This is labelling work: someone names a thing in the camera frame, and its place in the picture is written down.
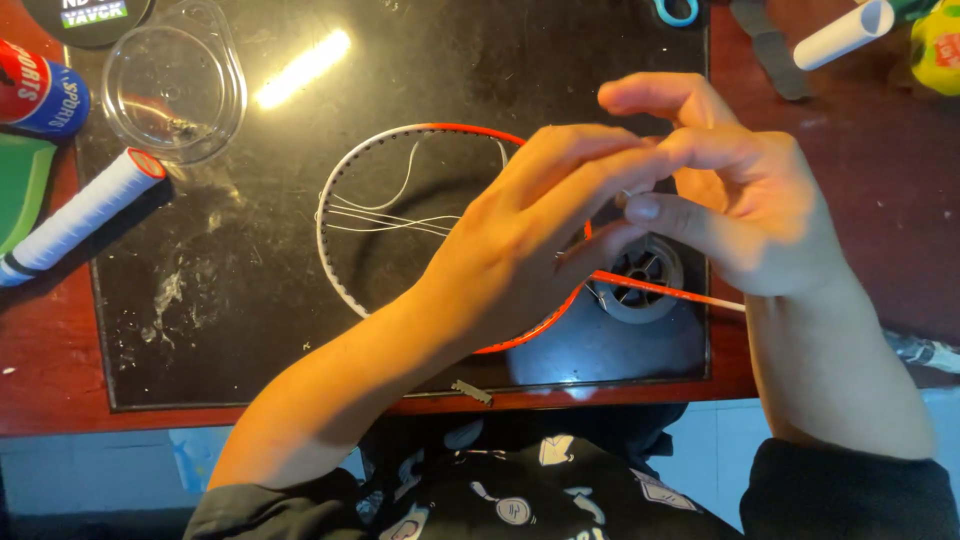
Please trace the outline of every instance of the fingernail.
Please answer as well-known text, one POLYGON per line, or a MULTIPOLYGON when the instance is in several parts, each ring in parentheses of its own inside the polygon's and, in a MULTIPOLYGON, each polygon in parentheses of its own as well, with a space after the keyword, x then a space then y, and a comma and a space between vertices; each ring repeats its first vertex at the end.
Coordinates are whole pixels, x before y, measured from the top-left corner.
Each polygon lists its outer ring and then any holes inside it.
POLYGON ((624 215, 629 221, 649 221, 660 213, 660 203, 653 197, 635 195, 627 201, 624 215))

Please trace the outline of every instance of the yellow object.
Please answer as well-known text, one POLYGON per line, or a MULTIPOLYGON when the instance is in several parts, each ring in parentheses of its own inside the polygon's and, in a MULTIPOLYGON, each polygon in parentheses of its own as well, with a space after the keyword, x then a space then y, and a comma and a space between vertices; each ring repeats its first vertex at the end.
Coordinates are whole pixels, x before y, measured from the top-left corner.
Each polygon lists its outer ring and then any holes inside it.
POLYGON ((960 0, 943 0, 913 24, 911 69, 924 86, 960 95, 960 0))

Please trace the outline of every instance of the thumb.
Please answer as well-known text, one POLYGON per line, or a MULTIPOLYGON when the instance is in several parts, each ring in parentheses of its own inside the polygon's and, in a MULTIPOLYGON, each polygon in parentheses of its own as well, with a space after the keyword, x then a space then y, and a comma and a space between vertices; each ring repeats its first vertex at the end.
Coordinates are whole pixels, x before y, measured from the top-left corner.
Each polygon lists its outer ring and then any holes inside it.
POLYGON ((593 236, 573 246, 558 260, 555 274, 558 287, 573 290, 594 270, 610 266, 624 246, 645 234, 646 229, 623 220, 595 231, 593 236))
POLYGON ((745 258, 759 252, 760 230, 679 195, 635 195, 623 213, 631 223, 682 242, 728 268, 757 263, 745 258))

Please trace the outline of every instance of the black shirt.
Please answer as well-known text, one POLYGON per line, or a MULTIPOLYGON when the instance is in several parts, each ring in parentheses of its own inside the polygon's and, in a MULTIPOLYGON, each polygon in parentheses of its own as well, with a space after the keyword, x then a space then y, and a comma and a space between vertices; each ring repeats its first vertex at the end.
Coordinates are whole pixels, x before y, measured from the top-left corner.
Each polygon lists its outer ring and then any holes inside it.
MULTIPOLYGON (((252 484, 215 488, 204 495, 184 538, 743 537, 653 476, 570 435, 546 437, 520 452, 461 450, 429 461, 418 475, 407 464, 406 482, 368 526, 356 511, 356 480, 337 469, 280 491, 252 484)), ((960 537, 948 473, 934 461, 778 439, 757 451, 740 514, 751 538, 960 537)))

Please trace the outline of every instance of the sleeve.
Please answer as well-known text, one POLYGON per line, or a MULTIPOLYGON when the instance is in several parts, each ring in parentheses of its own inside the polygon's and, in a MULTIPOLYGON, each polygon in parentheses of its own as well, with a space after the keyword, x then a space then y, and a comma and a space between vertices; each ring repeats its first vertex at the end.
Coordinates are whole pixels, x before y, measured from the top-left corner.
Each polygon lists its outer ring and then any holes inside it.
POLYGON ((767 439, 740 501, 750 538, 958 538, 947 471, 767 439))
POLYGON ((248 483, 217 487, 204 494, 183 538, 361 538, 358 494, 356 479, 343 469, 280 491, 248 483))

